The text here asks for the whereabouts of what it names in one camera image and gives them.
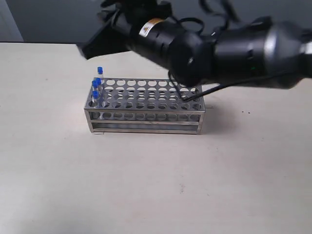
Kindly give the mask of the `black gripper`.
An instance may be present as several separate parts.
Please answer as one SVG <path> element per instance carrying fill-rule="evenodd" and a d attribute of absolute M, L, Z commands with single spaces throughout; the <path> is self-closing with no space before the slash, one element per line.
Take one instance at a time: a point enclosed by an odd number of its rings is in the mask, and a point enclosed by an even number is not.
<path fill-rule="evenodd" d="M 86 59 L 128 52 L 169 53 L 173 43 L 172 4 L 166 0 L 104 0 L 103 26 L 77 44 Z"/>

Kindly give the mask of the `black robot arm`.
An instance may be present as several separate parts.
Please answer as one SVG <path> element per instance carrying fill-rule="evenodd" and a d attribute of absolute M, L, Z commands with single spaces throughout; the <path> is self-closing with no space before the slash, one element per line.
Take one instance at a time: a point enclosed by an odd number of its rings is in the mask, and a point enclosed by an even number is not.
<path fill-rule="evenodd" d="M 98 14 L 102 27 L 78 49 L 85 59 L 133 51 L 187 87 L 242 82 L 290 89 L 312 76 L 311 30 L 270 17 L 230 29 L 239 18 L 228 1 L 220 1 L 222 13 L 204 0 L 199 5 L 223 25 L 204 35 L 186 29 L 168 1 L 105 0 Z"/>

